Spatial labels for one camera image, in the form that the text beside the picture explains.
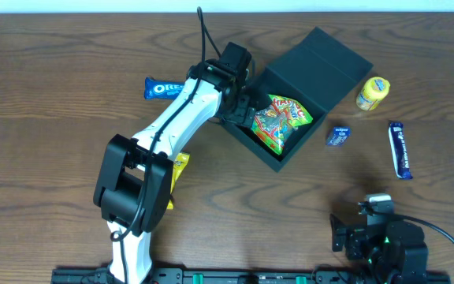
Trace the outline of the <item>black gift box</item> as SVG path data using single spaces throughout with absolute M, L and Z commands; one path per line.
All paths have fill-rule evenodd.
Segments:
M 270 150 L 250 129 L 226 122 L 222 127 L 279 172 L 320 127 L 327 114 L 372 70 L 373 64 L 346 45 L 314 28 L 299 44 L 274 59 L 247 86 L 256 110 L 269 106 L 268 95 L 295 99 L 313 118 L 290 135 L 283 152 Z

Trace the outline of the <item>green Haribo gummy candy bag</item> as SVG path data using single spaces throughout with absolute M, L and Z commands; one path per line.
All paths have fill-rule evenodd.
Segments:
M 297 100 L 269 94 L 271 103 L 255 113 L 252 132 L 276 155 L 280 155 L 287 139 L 313 117 Z

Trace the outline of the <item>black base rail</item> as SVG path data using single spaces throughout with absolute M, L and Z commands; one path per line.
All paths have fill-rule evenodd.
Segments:
M 355 275 L 350 271 L 320 270 L 311 273 L 277 271 L 190 271 L 180 268 L 159 268 L 152 271 L 143 284 L 368 284 L 374 277 Z M 106 268 L 55 269 L 51 284 L 119 283 Z

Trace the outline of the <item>blue Dairy Milk chocolate bar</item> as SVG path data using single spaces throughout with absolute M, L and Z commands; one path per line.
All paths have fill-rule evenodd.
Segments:
M 413 177 L 409 166 L 404 125 L 398 121 L 390 122 L 388 134 L 396 176 L 401 180 L 411 180 Z

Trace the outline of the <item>blue Eclipse mint box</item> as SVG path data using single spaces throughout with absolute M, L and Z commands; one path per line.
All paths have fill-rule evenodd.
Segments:
M 342 146 L 351 136 L 349 127 L 334 127 L 326 138 L 327 146 Z

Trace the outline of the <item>yellow candy bottle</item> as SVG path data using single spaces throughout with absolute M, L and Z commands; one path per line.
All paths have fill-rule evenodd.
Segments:
M 371 77 L 363 85 L 356 97 L 356 105 L 361 110 L 374 110 L 389 94 L 390 83 L 382 77 Z

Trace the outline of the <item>yellow snack nut bag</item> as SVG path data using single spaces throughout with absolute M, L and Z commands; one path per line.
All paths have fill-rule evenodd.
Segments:
M 180 152 L 173 164 L 173 177 L 171 181 L 171 188 L 170 188 L 170 193 L 173 193 L 173 190 L 175 189 L 177 180 L 183 173 L 185 167 L 188 165 L 188 162 L 190 160 L 190 154 L 186 152 Z

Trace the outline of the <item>blue Oreo cookie pack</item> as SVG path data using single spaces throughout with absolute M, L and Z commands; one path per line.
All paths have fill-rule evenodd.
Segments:
M 151 77 L 145 79 L 143 97 L 151 99 L 171 99 L 174 100 L 184 88 L 184 83 L 168 82 L 155 80 Z

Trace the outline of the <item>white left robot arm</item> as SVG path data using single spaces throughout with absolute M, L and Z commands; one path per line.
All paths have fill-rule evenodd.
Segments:
M 106 146 L 93 202 L 110 229 L 109 283 L 143 283 L 152 269 L 151 232 L 166 212 L 173 164 L 210 118 L 250 128 L 255 109 L 244 94 L 251 54 L 235 43 L 192 66 L 178 97 L 148 127 Z

